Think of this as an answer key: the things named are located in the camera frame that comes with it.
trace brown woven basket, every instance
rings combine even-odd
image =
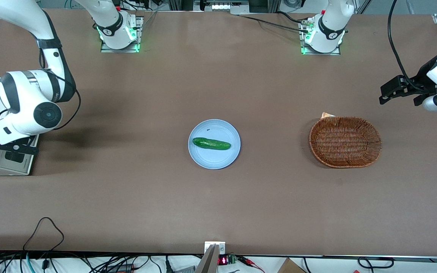
[[[379,132],[368,121],[355,116],[330,116],[312,128],[309,142],[314,156],[332,168],[361,168],[380,156]]]

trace light blue plate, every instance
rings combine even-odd
[[[203,149],[194,145],[193,138],[208,138],[229,142],[230,148],[225,151]],[[189,137],[189,152],[191,158],[200,166],[207,169],[222,169],[229,166],[239,155],[241,137],[237,130],[227,121],[209,119],[198,124]]]

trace wire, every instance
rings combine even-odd
[[[276,13],[282,14],[282,15],[286,16],[289,20],[291,20],[291,21],[293,21],[293,22],[295,22],[295,23],[299,23],[299,24],[300,24],[303,20],[306,20],[306,19],[309,18],[309,17],[306,17],[306,18],[303,18],[303,19],[296,20],[296,19],[293,19],[292,17],[290,17],[289,14],[287,14],[286,12],[277,11]]]
[[[243,18],[248,18],[248,19],[256,20],[256,21],[259,21],[259,22],[262,22],[262,23],[266,23],[266,24],[269,24],[269,25],[272,25],[272,26],[277,26],[277,27],[280,27],[280,28],[285,28],[285,29],[290,29],[290,30],[294,30],[294,31],[303,32],[303,33],[308,33],[307,30],[302,30],[302,29],[297,29],[297,28],[287,27],[287,26],[283,26],[283,25],[280,25],[280,24],[271,23],[271,22],[267,22],[267,21],[264,21],[264,20],[261,20],[261,19],[253,18],[253,17],[248,17],[248,16],[239,16],[239,17],[243,17]]]
[[[31,265],[30,255],[28,252],[26,252],[26,263],[28,264],[28,267],[30,268],[31,273],[36,273],[35,270],[33,269],[33,266]]]
[[[162,7],[158,7],[153,14],[151,14],[151,16],[148,18],[148,20],[146,20],[146,22],[144,22],[143,26],[141,26],[141,28],[144,28],[144,26],[146,26],[146,24],[154,17],[156,16],[156,13],[158,12],[159,9],[161,9]]]
[[[390,29],[390,22],[392,21],[392,13],[394,12],[394,7],[396,6],[397,0],[394,0],[392,2],[392,6],[390,7],[389,11],[389,17],[387,18],[387,37],[389,38],[390,48],[392,48],[392,52],[394,52],[394,56],[396,57],[397,64],[399,65],[399,68],[402,71],[402,75],[404,76],[404,79],[407,83],[409,83],[414,89],[418,91],[424,92],[423,89],[418,88],[414,83],[411,81],[411,79],[407,76],[406,70],[404,69],[404,66],[402,65],[401,58],[399,57],[399,54],[397,53],[397,50],[394,46],[394,42],[392,41],[392,33]]]
[[[305,267],[307,268],[308,273],[311,273],[311,271],[309,270],[309,267],[308,267],[307,258],[303,257],[303,261],[305,261]]]
[[[43,69],[43,71],[45,71],[48,75],[52,75],[55,76],[57,79],[64,81],[66,84],[70,85],[71,88],[73,88],[73,90],[75,90],[75,93],[77,94],[78,98],[79,98],[79,103],[77,105],[77,109],[75,109],[75,112],[73,113],[73,115],[70,117],[70,119],[62,126],[55,128],[54,130],[59,130],[62,129],[63,127],[65,127],[68,123],[70,123],[72,121],[72,119],[75,117],[75,115],[78,113],[79,109],[80,109],[80,105],[82,104],[82,97],[80,97],[80,93],[77,90],[77,88],[75,87],[75,85],[71,84],[69,81],[57,76],[55,73],[53,73],[50,69],[46,69],[45,66],[45,57],[43,56],[43,50],[40,49],[40,55],[38,56],[38,63],[40,64],[40,68]]]
[[[138,270],[138,269],[140,269],[141,267],[143,267],[145,264],[147,264],[148,263],[148,261],[149,261],[149,256],[148,256],[148,259],[141,265],[141,266],[138,266],[138,267],[135,267],[135,268],[133,268],[132,270]]]
[[[26,240],[26,242],[25,242],[25,244],[23,245],[23,251],[27,251],[26,249],[25,249],[25,247],[26,247],[26,245],[28,244],[28,242],[30,242],[30,240],[33,238],[33,236],[35,235],[35,233],[36,233],[36,230],[38,230],[38,226],[40,226],[40,223],[44,220],[44,219],[48,219],[48,220],[50,220],[50,222],[52,222],[52,225],[53,225],[53,227],[60,233],[60,235],[62,235],[62,240],[60,240],[60,242],[58,243],[58,244],[56,244],[54,247],[52,247],[50,250],[49,250],[49,252],[50,251],[53,251],[56,247],[58,247],[63,241],[64,241],[64,239],[65,239],[65,236],[64,236],[64,233],[55,225],[55,222],[52,220],[52,218],[50,218],[50,217],[42,217],[41,219],[40,219],[40,221],[38,221],[38,224],[36,224],[36,227],[35,227],[35,230],[33,230],[33,233],[31,234],[31,236],[28,238],[28,240]]]
[[[156,266],[158,266],[158,268],[159,268],[159,273],[162,273],[161,272],[161,267],[157,264],[157,263],[155,263],[154,261],[153,261],[153,259],[151,259],[151,256],[148,256],[149,257],[149,260],[153,263],[153,264],[156,264]]]
[[[6,272],[8,266],[11,264],[11,262],[13,261],[13,259],[14,259],[15,257],[16,257],[16,254],[14,254],[13,257],[11,257],[11,259],[9,260],[9,263],[8,263],[8,264],[6,264],[6,262],[5,262],[5,268],[3,268],[3,271],[2,271],[1,273],[5,273],[5,272]]]
[[[151,8],[149,8],[149,7],[146,7],[146,5],[144,5],[144,6],[133,5],[133,4],[131,4],[130,2],[127,2],[127,0],[121,0],[121,2],[124,2],[124,3],[126,3],[127,5],[130,5],[130,6],[133,7],[135,10],[138,10],[137,8],[142,8],[142,9],[147,9],[147,10],[153,10],[153,9],[151,9]]]
[[[53,267],[55,273],[58,273],[57,268],[56,268],[55,265],[53,264],[52,257],[50,257],[50,264],[52,264],[52,267]]]
[[[8,109],[5,109],[5,110],[2,110],[1,112],[0,112],[0,120],[1,120],[1,115],[4,113],[4,112],[6,112]]]
[[[369,264],[369,266],[364,266],[360,261],[366,261]],[[361,267],[363,267],[365,269],[370,269],[372,273],[374,273],[374,271],[373,271],[374,268],[377,268],[377,269],[387,269],[387,268],[393,267],[394,266],[394,259],[390,259],[389,261],[391,262],[391,264],[387,265],[387,266],[372,266],[372,264],[370,263],[369,259],[367,259],[366,257],[359,257],[357,259],[357,263],[358,263],[359,266],[361,266]]]
[[[262,270],[262,268],[260,268],[260,267],[257,266],[257,265],[253,265],[253,268],[257,268],[257,269],[259,269],[260,271],[262,271],[262,273],[266,273],[264,270]]]

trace table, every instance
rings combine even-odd
[[[437,113],[412,97],[379,105],[380,86],[399,74],[387,16],[353,16],[341,56],[303,56],[298,33],[194,12],[158,13],[139,53],[100,53],[86,11],[48,13],[82,107],[42,135],[33,176],[0,177],[0,249],[20,249],[50,216],[66,236],[59,250],[199,253],[224,240],[247,254],[437,256]],[[392,25],[412,76],[437,54],[437,25],[418,15]],[[33,38],[0,20],[0,75],[37,67]],[[76,103],[60,104],[64,119]],[[380,159],[317,162],[307,139],[323,111],[370,121]],[[195,164],[186,145],[213,118],[242,140],[219,171]],[[29,248],[58,239],[46,223]]]

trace green cucumber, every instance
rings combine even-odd
[[[194,145],[202,147],[203,149],[224,151],[230,148],[230,143],[228,142],[220,140],[209,140],[208,138],[193,138],[192,142]]]

